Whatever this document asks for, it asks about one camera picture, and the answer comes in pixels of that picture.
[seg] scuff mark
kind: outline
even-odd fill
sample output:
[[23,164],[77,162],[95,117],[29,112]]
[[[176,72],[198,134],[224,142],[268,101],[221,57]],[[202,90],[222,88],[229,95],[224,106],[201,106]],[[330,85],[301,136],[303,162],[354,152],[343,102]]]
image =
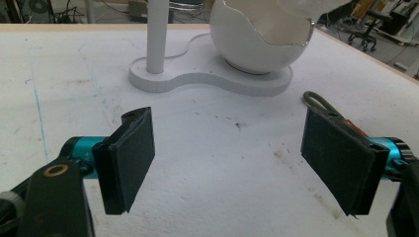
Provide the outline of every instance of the scuff mark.
[[338,219],[342,215],[342,210],[333,208],[330,204],[326,203],[322,195],[314,194],[313,196],[321,204],[321,206],[323,206],[323,208],[333,216],[333,218]]
[[80,84],[86,84],[86,83],[89,83],[89,82],[92,82],[92,81],[89,80],[89,79],[66,81],[67,85],[72,85],[72,84],[80,85]]
[[235,125],[237,126],[237,128],[238,128],[239,131],[241,131],[241,128],[242,127],[246,127],[247,126],[247,124],[244,123],[244,122],[237,122]]
[[46,162],[48,162],[49,159],[48,159],[48,153],[47,153],[47,149],[46,149],[45,131],[44,131],[44,128],[43,128],[42,106],[41,106],[40,96],[38,94],[37,85],[36,85],[34,59],[33,59],[33,54],[32,54],[32,52],[34,50],[38,50],[38,49],[42,49],[42,47],[29,48],[28,49],[28,56],[29,56],[29,62],[31,64],[31,74],[32,74],[32,81],[33,81],[33,86],[34,86],[34,94],[35,94],[35,99],[36,99],[36,102],[37,102],[39,122],[40,122],[40,125],[41,125],[43,153],[44,153],[44,157],[45,157]]
[[293,164],[286,159],[282,151],[275,151],[274,155],[281,161],[281,164],[286,165],[292,173],[295,172]]
[[16,128],[16,129],[15,129],[15,131],[13,131],[13,134],[18,133],[18,132],[22,129],[22,127],[23,127],[23,126],[19,126],[18,128]]

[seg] cable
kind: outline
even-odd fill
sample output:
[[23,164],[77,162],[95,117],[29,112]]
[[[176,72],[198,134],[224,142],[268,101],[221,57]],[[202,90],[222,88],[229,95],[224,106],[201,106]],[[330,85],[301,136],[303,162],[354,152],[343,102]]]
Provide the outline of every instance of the cable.
[[[70,16],[69,16],[69,13],[70,12],[73,12],[72,13],[72,17],[73,17],[73,20],[71,21],[71,18],[70,18]],[[74,6],[73,8],[71,8],[71,9],[66,9],[66,10],[64,10],[64,11],[62,11],[62,12],[58,12],[58,13],[55,13],[54,14],[54,17],[55,17],[55,21],[57,22],[57,23],[59,23],[59,24],[71,24],[71,23],[76,23],[76,21],[75,21],[75,17],[81,17],[81,16],[84,16],[84,14],[82,14],[82,13],[80,13],[79,11],[77,11],[77,6]]]
[[25,22],[25,16],[24,16],[24,5],[25,5],[25,0],[17,1],[18,3],[18,8],[19,8],[19,14],[21,15],[21,22],[24,23]]
[[[415,32],[415,27],[413,26],[413,24],[411,25],[411,27],[412,27],[412,31]],[[409,44],[412,44],[414,39],[415,39],[415,36],[412,36],[412,39],[410,40]],[[398,56],[400,56],[401,53],[403,53],[406,49],[407,49],[407,46],[405,46],[403,50],[401,50],[398,54],[396,54],[387,64],[391,66],[392,61],[394,61]]]
[[79,15],[78,15],[79,17],[84,16],[84,14],[83,14],[83,13],[81,13],[81,12],[77,11],[77,6],[75,6],[72,2],[70,2],[70,4],[71,4],[71,6],[72,6],[73,8],[75,8],[74,13],[78,13],[78,14],[79,14]]
[[120,10],[118,10],[118,9],[114,8],[113,6],[109,5],[107,2],[105,2],[105,0],[102,0],[102,2],[103,2],[105,5],[107,5],[109,8],[114,9],[114,10],[115,10],[115,11],[117,11],[117,12],[128,14],[128,12],[123,12],[123,11],[120,11]]
[[341,38],[341,36],[340,36],[340,30],[338,29],[338,28],[336,28],[336,30],[337,30],[337,32],[338,32],[338,37],[339,37],[339,40],[340,41],[342,41],[342,38]]
[[310,107],[315,107],[322,110],[325,109],[334,114],[337,114],[338,116],[341,116],[341,114],[332,105],[330,105],[330,103],[327,102],[326,99],[324,99],[315,92],[304,92],[304,94],[302,95],[302,100]]
[[0,236],[6,234],[13,228],[16,228],[19,224],[19,218],[12,219],[7,221],[6,223],[0,225]]
[[329,13],[326,13],[326,28],[328,29],[329,27],[330,27]]
[[112,19],[102,19],[104,16],[106,16],[108,14],[111,14],[111,13],[120,13],[120,12],[117,12],[117,11],[106,12],[106,13],[102,14],[100,17],[98,17],[96,19],[96,22],[97,21],[100,21],[100,20],[116,20],[116,19],[122,19],[121,17],[119,17],[119,18],[112,18]]
[[185,24],[185,22],[184,22],[184,21],[182,21],[182,20],[178,19],[176,16],[174,16],[173,18],[174,18],[174,20],[175,20],[175,21],[177,21],[177,22],[179,22],[179,23],[181,23],[181,24]]
[[206,22],[206,23],[209,23],[210,22],[210,20],[207,18],[207,12],[209,12],[209,10],[203,10],[203,17],[204,17],[204,21]]
[[111,13],[116,13],[116,12],[117,12],[117,11],[106,12],[106,13],[102,14],[100,17],[98,17],[98,18],[96,19],[96,21],[101,20],[101,18],[103,18],[105,15],[108,15],[108,14],[111,14]]
[[26,24],[29,24],[31,20],[32,20],[32,13],[31,13],[31,16],[29,16],[29,20],[26,22]]
[[116,20],[118,20],[118,21],[126,20],[126,17],[120,16],[120,17],[114,17],[114,18],[104,18],[104,19],[101,19],[99,21],[107,21],[107,23],[110,24],[112,21],[116,21]]
[[198,13],[184,13],[184,12],[175,12],[175,20],[185,24],[183,21],[193,21],[195,19],[208,23],[206,16],[206,10],[201,10]]
[[67,1],[67,7],[65,8],[65,11],[67,12],[67,15],[68,15],[68,8],[69,8],[69,6],[70,6],[70,1],[71,1],[71,0],[68,0],[68,1]]

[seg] lamp pole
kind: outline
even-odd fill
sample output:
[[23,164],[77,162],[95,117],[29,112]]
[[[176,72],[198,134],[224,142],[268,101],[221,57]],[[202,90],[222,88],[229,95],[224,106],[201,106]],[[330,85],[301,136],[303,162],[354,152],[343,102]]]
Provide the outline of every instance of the lamp pole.
[[146,70],[152,74],[164,71],[169,2],[170,0],[148,0]]

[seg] lamp base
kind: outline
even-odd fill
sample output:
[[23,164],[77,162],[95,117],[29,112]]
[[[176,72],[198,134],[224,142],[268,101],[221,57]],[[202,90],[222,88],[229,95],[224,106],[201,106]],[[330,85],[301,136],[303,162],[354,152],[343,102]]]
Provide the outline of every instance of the lamp base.
[[286,91],[292,79],[290,67],[264,75],[231,67],[213,46],[209,34],[193,37],[184,51],[166,57],[163,73],[147,72],[145,57],[135,60],[129,70],[129,82],[139,90],[151,93],[204,83],[242,95],[272,97]]

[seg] white table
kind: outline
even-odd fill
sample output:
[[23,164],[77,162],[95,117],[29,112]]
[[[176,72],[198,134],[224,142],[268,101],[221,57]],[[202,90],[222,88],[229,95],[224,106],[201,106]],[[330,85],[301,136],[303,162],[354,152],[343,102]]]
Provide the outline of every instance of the white table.
[[[207,31],[172,26],[167,53]],[[208,85],[149,94],[127,80],[145,36],[139,25],[0,26],[0,191],[69,137],[110,135],[123,113],[151,106],[156,156],[130,214],[105,215],[98,182],[85,182],[97,236],[386,236],[398,184],[380,182],[370,215],[345,216],[300,155],[301,95],[318,92],[369,135],[417,154],[413,79],[315,32],[280,96]]]

